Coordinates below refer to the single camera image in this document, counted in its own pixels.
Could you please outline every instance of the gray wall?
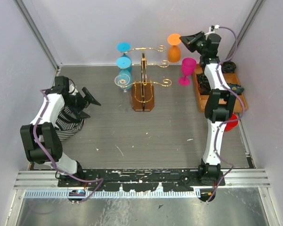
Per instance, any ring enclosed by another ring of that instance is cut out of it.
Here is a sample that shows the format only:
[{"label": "gray wall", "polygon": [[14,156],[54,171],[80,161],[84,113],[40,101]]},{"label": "gray wall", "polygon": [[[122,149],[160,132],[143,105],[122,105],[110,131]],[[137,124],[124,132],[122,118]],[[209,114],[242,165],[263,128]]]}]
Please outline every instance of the gray wall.
[{"label": "gray wall", "polygon": [[54,68],[12,0],[0,0],[0,226],[19,170],[28,166],[20,137],[42,104]]},{"label": "gray wall", "polygon": [[249,109],[242,119],[283,220],[283,1],[267,0],[234,61]]},{"label": "gray wall", "polygon": [[[169,47],[172,33],[190,35],[213,24],[238,32],[255,0],[24,0],[42,35],[54,46],[63,65],[116,64],[120,42],[133,48]],[[226,57],[233,37],[220,31],[220,56]],[[182,59],[199,55],[180,45]],[[147,51],[149,63],[166,59],[167,52]],[[140,51],[131,52],[133,62]]]}]

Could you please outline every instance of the floor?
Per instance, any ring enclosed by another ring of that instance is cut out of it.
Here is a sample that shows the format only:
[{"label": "floor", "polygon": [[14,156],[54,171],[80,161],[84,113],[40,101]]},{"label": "floor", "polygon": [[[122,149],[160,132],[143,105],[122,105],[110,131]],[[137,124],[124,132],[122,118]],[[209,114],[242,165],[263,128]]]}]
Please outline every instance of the floor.
[{"label": "floor", "polygon": [[[133,77],[140,79],[140,71],[134,66]],[[85,86],[102,104],[85,110],[91,118],[82,131],[63,142],[64,152],[83,168],[196,168],[208,125],[197,109],[192,82],[188,87],[178,83],[180,66],[148,66],[153,81],[173,82],[170,87],[155,85],[151,112],[133,111],[131,95],[114,84],[118,72],[116,66],[62,68],[60,75],[73,79],[78,90]],[[249,166],[238,127],[224,134],[221,155],[235,167]]]},{"label": "floor", "polygon": [[198,198],[24,199],[17,226],[267,226],[257,188],[220,188],[208,205]]}]

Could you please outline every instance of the wooden tray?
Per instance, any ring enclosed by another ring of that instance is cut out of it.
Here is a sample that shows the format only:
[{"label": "wooden tray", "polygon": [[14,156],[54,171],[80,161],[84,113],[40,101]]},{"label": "wooden tray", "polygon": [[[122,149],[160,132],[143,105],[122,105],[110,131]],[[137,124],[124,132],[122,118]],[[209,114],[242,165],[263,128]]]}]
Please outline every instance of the wooden tray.
[{"label": "wooden tray", "polygon": [[[205,106],[207,104],[207,101],[208,101],[208,95],[201,95],[199,93],[199,91],[198,91],[198,82],[197,82],[196,75],[197,74],[201,74],[201,73],[202,73],[202,68],[199,65],[197,65],[194,73],[192,74],[192,80],[193,80],[193,83],[194,83],[196,99],[197,99],[197,104],[198,104],[198,110],[200,112],[204,112],[204,108],[205,108]],[[233,74],[223,74],[223,76],[224,76],[225,81],[227,83],[239,84],[240,85],[236,73],[233,73]],[[242,99],[242,101],[244,103],[245,110],[247,110],[248,107],[247,107],[247,104],[246,104],[246,101],[245,101],[243,93],[242,93],[242,95],[239,95],[239,97]],[[219,103],[225,104],[225,101],[220,100]],[[241,106],[239,100],[236,99],[236,103],[235,103],[235,107],[234,107],[234,113],[241,113],[241,112],[242,112],[242,106]]]}]

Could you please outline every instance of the cable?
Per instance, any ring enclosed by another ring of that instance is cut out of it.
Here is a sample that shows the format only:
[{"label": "cable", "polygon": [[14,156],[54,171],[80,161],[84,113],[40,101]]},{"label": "cable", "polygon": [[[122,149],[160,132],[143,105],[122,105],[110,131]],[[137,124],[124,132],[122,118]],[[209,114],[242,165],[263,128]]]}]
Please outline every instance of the cable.
[{"label": "cable", "polygon": [[207,200],[207,203],[213,198],[213,196],[214,196],[214,194],[216,193],[216,190],[218,189],[218,187],[219,187],[221,181],[222,181],[222,180],[225,178],[225,176],[226,176],[229,172],[231,172],[232,169],[234,168],[234,164],[233,164],[233,163],[226,161],[226,160],[225,160],[224,158],[222,158],[222,157],[218,154],[218,152],[217,152],[217,138],[218,138],[218,134],[219,134],[220,128],[221,128],[222,125],[227,124],[228,122],[239,121],[239,120],[242,118],[242,116],[244,115],[244,112],[245,112],[245,107],[244,107],[243,101],[241,100],[241,98],[240,98],[234,91],[232,91],[231,89],[229,89],[226,85],[224,85],[224,84],[222,83],[221,76],[220,76],[219,71],[218,71],[219,66],[220,66],[223,62],[225,62],[225,61],[230,61],[230,60],[233,58],[233,56],[235,55],[235,53],[236,53],[236,51],[237,51],[237,45],[238,45],[237,36],[236,36],[235,32],[234,32],[231,28],[229,28],[229,27],[220,26],[219,28],[227,29],[227,30],[229,30],[229,31],[231,31],[231,32],[233,33],[233,35],[234,35],[234,37],[235,37],[235,50],[234,50],[233,54],[232,54],[228,59],[223,60],[223,61],[221,61],[221,62],[218,63],[218,65],[217,65],[217,67],[216,67],[216,73],[217,73],[219,82],[222,84],[222,87],[225,88],[225,89],[226,89],[227,91],[229,91],[230,93],[232,93],[232,94],[239,100],[239,102],[240,102],[240,104],[241,104],[241,106],[242,106],[242,113],[241,113],[241,115],[240,115],[237,119],[227,120],[227,121],[222,122],[222,123],[220,124],[220,126],[218,127],[217,131],[216,131],[216,136],[215,136],[215,140],[214,140],[214,152],[215,152],[215,154],[217,155],[217,157],[220,159],[220,161],[223,161],[223,162],[225,162],[225,163],[231,165],[231,168],[220,178],[220,180],[218,181],[218,183],[217,183],[217,185],[216,185],[214,191],[212,192],[211,196],[210,196],[209,199]]},{"label": "cable", "polygon": [[71,82],[72,82],[72,84],[74,85],[74,90],[72,90],[72,92],[70,92],[69,94],[73,94],[74,92],[75,92],[75,89],[76,89],[76,86],[75,86],[75,82],[72,80],[72,79],[69,79],[69,80],[71,80]]},{"label": "cable", "polygon": [[55,160],[53,159],[53,157],[51,156],[51,154],[46,150],[46,148],[43,146],[43,144],[39,141],[39,138],[38,138],[38,135],[37,135],[37,126],[38,124],[40,123],[41,119],[42,119],[42,116],[44,115],[47,107],[48,107],[48,104],[49,104],[49,99],[48,99],[48,96],[45,94],[44,92],[45,90],[42,89],[40,90],[40,92],[43,94],[43,96],[45,97],[46,99],[46,103],[45,103],[45,106],[40,114],[40,117],[38,118],[37,122],[35,123],[35,125],[33,126],[33,137],[36,141],[36,143],[39,145],[39,147],[44,151],[44,153],[46,154],[46,156],[48,157],[48,159],[51,161],[51,167],[53,169],[55,169],[56,171],[60,172],[60,173],[63,173],[63,174],[66,174],[67,176],[70,176],[71,178],[77,180],[77,181],[80,181],[80,182],[85,182],[85,183],[95,183],[95,182],[99,182],[98,186],[94,189],[94,191],[88,196],[86,197],[85,199],[82,199],[81,201],[79,201],[79,203],[81,202],[84,202],[86,201],[91,195],[93,195],[93,193],[100,187],[100,185],[103,183],[103,178],[99,178],[99,179],[96,179],[96,180],[83,180],[83,179],[80,179],[80,178],[77,178],[75,176],[73,176],[72,174],[68,173],[68,172],[65,172],[61,169],[58,168]]}]

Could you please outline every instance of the gray wooden tabletop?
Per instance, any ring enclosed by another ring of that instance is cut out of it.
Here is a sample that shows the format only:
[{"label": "gray wooden tabletop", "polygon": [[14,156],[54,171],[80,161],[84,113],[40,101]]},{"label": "gray wooden tabletop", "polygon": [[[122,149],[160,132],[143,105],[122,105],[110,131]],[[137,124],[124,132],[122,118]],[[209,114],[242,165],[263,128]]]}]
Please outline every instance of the gray wooden tabletop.
[{"label": "gray wooden tabletop", "polygon": [[[148,66],[153,81],[173,82],[170,87],[155,85],[151,112],[132,109],[130,93],[114,84],[118,72],[116,66],[62,68],[60,75],[73,79],[80,91],[85,86],[102,104],[85,110],[91,118],[63,141],[64,152],[84,168],[196,168],[206,147],[208,125],[197,109],[192,81],[187,87],[178,83],[180,66]],[[140,74],[140,66],[134,66],[133,77],[139,79]],[[238,127],[224,134],[221,155],[235,167],[248,167]]]}]

